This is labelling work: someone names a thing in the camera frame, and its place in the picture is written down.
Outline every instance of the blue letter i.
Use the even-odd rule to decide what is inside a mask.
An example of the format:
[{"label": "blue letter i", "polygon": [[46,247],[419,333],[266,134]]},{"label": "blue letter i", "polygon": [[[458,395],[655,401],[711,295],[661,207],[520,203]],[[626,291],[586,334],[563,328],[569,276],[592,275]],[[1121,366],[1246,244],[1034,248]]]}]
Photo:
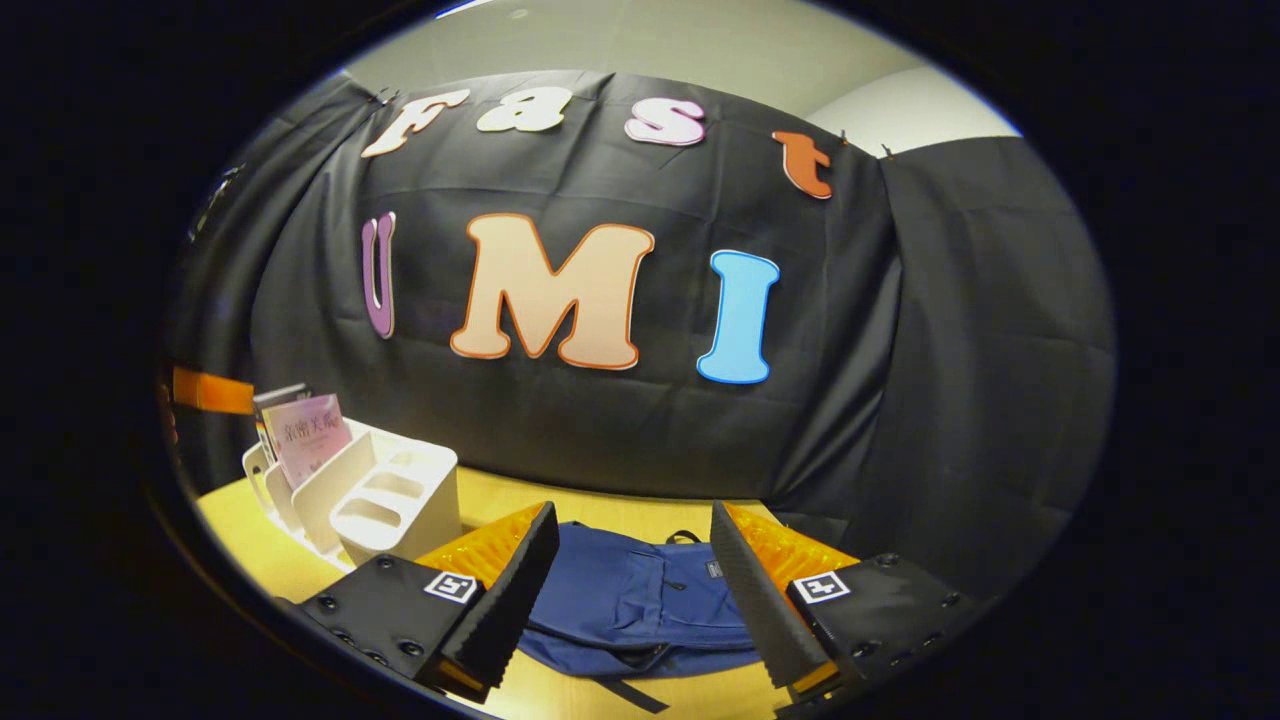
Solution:
[{"label": "blue letter i", "polygon": [[698,359],[698,372],[718,383],[758,383],[769,377],[760,355],[764,309],[781,272],[772,260],[737,250],[713,252],[712,269],[721,277],[719,316],[712,351]]}]

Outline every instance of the wooden table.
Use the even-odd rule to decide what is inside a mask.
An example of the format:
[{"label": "wooden table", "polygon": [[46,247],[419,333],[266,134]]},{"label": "wooden table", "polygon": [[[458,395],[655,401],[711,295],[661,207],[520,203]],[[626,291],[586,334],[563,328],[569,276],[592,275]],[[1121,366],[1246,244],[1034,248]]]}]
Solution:
[{"label": "wooden table", "polygon": [[[703,541],[710,537],[709,501],[572,491],[458,468],[463,530],[547,500],[556,503],[562,523],[579,520],[645,542],[662,543],[676,530],[691,530]],[[247,479],[201,497],[198,505],[228,553],[266,593],[301,602],[342,578],[340,570],[300,546],[262,514]],[[773,519],[759,502],[736,505]],[[760,662],[692,678],[627,682],[669,707],[650,715],[593,680],[562,675],[520,651],[512,656],[502,687],[494,688],[484,705],[454,700],[507,720],[767,720],[777,707],[790,703],[787,692],[769,683]]]}]

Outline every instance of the book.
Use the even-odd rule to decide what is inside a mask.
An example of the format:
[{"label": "book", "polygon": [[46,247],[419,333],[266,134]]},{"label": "book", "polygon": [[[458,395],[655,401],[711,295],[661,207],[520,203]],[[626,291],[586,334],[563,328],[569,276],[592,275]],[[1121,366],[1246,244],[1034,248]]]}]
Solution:
[{"label": "book", "polygon": [[262,452],[266,455],[266,461],[269,464],[274,465],[275,462],[279,462],[280,459],[275,456],[275,446],[271,442],[270,433],[266,432],[266,421],[262,419],[262,410],[276,405],[284,405],[285,402],[305,400],[307,397],[311,397],[311,388],[307,387],[307,383],[282,387],[279,389],[253,396],[253,427],[257,429],[257,439],[262,442]]},{"label": "book", "polygon": [[289,487],[298,489],[351,442],[337,395],[320,395],[262,409],[266,433]]}]

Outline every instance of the blue backpack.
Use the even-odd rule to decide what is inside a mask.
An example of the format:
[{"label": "blue backpack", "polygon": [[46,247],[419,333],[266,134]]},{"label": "blue backpack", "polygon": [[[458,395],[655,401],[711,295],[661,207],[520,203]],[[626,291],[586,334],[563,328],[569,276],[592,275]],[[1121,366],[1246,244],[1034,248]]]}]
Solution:
[{"label": "blue backpack", "polygon": [[[710,543],[559,527],[520,650],[566,675],[678,678],[758,662]],[[678,536],[692,543],[676,543]]]}]

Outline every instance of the orange strap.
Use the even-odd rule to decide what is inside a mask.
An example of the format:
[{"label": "orange strap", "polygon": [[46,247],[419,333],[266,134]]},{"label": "orange strap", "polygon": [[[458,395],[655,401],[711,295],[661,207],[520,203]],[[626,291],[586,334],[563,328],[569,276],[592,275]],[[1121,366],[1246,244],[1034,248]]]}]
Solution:
[{"label": "orange strap", "polygon": [[212,413],[252,415],[253,386],[186,368],[174,368],[173,401]]}]

